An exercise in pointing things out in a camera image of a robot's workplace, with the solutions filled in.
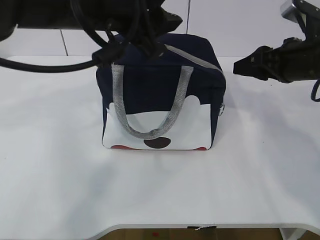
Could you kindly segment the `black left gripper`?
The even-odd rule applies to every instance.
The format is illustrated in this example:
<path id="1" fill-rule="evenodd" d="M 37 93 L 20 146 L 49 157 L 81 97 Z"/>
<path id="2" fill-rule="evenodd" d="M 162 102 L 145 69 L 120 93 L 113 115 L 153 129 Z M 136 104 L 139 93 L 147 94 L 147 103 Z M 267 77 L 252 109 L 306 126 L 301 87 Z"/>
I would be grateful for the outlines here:
<path id="1" fill-rule="evenodd" d="M 166 11 L 163 0 L 121 0 L 112 6 L 110 30 L 123 37 L 149 58 L 161 56 L 165 47 L 158 42 L 162 35 L 176 30 L 183 19 Z"/>

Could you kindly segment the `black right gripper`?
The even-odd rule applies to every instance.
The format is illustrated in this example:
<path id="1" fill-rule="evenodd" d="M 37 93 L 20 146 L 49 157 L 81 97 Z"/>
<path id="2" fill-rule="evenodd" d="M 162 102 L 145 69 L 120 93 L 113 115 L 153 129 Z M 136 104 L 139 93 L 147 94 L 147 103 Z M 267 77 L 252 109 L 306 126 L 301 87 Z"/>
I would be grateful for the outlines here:
<path id="1" fill-rule="evenodd" d="M 302 45 L 301 39 L 290 37 L 275 49 L 260 46 L 249 56 L 233 64 L 233 74 L 262 81 L 271 78 L 281 83 L 306 81 L 308 73 L 303 67 L 305 56 L 302 54 Z M 267 53 L 267 69 L 263 64 L 264 53 Z"/>

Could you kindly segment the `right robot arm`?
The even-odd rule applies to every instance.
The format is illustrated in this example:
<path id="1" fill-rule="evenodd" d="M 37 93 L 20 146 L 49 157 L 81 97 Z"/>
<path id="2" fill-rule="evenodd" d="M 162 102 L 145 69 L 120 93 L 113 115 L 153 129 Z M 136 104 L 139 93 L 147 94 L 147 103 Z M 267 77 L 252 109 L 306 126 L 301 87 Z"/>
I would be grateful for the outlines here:
<path id="1" fill-rule="evenodd" d="M 233 64 L 235 75 L 262 81 L 274 79 L 289 84 L 320 78 L 320 20 L 297 13 L 297 23 L 305 35 L 290 37 L 280 47 L 258 47 L 249 56 Z"/>

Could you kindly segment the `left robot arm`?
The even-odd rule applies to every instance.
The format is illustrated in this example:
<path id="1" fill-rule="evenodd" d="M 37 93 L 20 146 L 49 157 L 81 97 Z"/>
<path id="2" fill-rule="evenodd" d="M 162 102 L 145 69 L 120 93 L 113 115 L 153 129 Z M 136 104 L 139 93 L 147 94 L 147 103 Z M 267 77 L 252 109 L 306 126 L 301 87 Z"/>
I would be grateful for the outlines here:
<path id="1" fill-rule="evenodd" d="M 83 30 L 101 48 L 132 43 L 148 56 L 160 53 L 157 38 L 183 19 L 162 0 L 2 0 L 0 39 L 16 28 Z"/>

